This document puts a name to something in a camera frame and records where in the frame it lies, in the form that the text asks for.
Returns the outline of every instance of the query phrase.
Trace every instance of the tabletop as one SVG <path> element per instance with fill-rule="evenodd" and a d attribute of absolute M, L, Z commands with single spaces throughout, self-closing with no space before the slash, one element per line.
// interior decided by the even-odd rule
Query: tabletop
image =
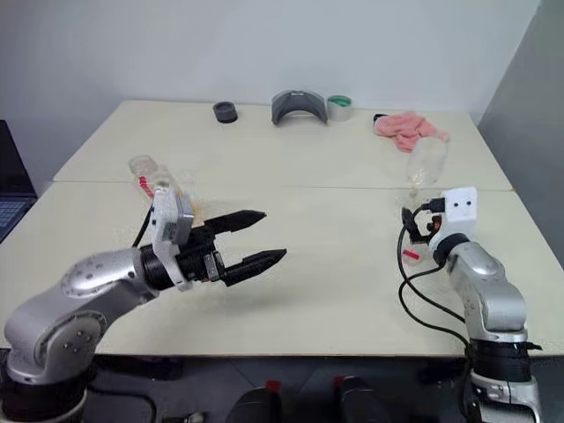
<path fill-rule="evenodd" d="M 423 197 L 437 191 L 424 191 Z M 98 351 L 143 355 L 452 355 L 463 347 L 421 326 L 397 299 L 395 249 L 405 189 L 232 189 L 191 191 L 196 225 L 254 209 L 267 218 L 217 239 L 226 264 L 264 249 L 288 254 L 264 274 L 230 288 L 169 289 L 119 319 Z M 77 260 L 128 247 L 148 204 L 127 182 L 56 182 L 0 245 L 0 324 L 30 296 L 55 284 Z M 564 353 L 564 272 L 515 192 L 479 191 L 475 233 L 505 265 L 529 310 L 530 340 Z M 423 263 L 408 272 L 421 271 Z M 461 311 L 442 272 L 420 289 Z M 421 305 L 429 322 L 464 326 Z M 0 346 L 8 346 L 0 337 Z"/>
<path fill-rule="evenodd" d="M 181 182 L 235 186 L 406 188 L 409 154 L 373 132 L 375 113 L 353 110 L 347 122 L 312 115 L 277 127 L 270 106 L 236 105 L 239 119 L 216 121 L 209 103 L 128 100 L 55 176 L 64 182 L 126 182 L 140 154 L 166 165 Z M 436 188 L 511 189 L 466 113 L 420 112 L 450 133 L 449 157 Z"/>

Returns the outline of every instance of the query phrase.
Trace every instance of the pink cloth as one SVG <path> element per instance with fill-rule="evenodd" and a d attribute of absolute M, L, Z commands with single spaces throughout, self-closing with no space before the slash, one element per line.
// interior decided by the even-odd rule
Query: pink cloth
<path fill-rule="evenodd" d="M 379 118 L 375 124 L 375 133 L 382 137 L 393 138 L 396 147 L 402 152 L 411 152 L 421 137 L 437 137 L 444 142 L 450 140 L 448 132 L 436 129 L 423 116 L 413 112 Z"/>

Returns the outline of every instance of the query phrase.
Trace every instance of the laptop keyboard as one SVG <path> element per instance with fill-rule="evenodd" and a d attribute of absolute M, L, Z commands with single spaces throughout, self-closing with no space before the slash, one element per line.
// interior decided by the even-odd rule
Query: laptop keyboard
<path fill-rule="evenodd" d="M 25 204 L 25 201 L 0 201 L 0 228 L 7 227 Z"/>

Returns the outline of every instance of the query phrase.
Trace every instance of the gray curved object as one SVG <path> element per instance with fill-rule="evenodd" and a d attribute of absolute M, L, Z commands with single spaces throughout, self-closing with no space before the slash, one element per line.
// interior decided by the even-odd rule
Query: gray curved object
<path fill-rule="evenodd" d="M 315 115 L 323 123 L 327 123 L 325 100 L 313 91 L 287 90 L 278 93 L 272 99 L 272 123 L 278 125 L 280 120 L 290 112 L 301 110 Z"/>

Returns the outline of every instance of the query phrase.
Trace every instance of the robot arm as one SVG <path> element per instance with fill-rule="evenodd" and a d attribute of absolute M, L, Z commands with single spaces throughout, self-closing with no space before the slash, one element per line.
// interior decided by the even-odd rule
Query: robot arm
<path fill-rule="evenodd" d="M 446 264 L 464 304 L 476 395 L 471 421 L 540 423 L 538 386 L 528 354 L 538 347 L 527 342 L 525 301 L 507 281 L 503 265 L 468 238 L 476 224 L 476 190 L 445 191 L 423 210 L 440 213 L 428 226 L 429 235 L 419 233 L 408 211 L 404 222 L 412 241 L 428 242 L 434 260 Z"/>
<path fill-rule="evenodd" d="M 272 267 L 285 249 L 263 251 L 226 268 L 214 245 L 216 234 L 238 231 L 263 217 L 258 211 L 238 211 L 192 228 L 189 203 L 157 191 L 152 245 L 87 257 L 12 313 L 4 328 L 12 346 L 3 377 L 4 419 L 76 417 L 96 345 L 115 320 L 160 291 L 173 286 L 185 291 L 194 281 L 223 280 L 231 286 Z"/>

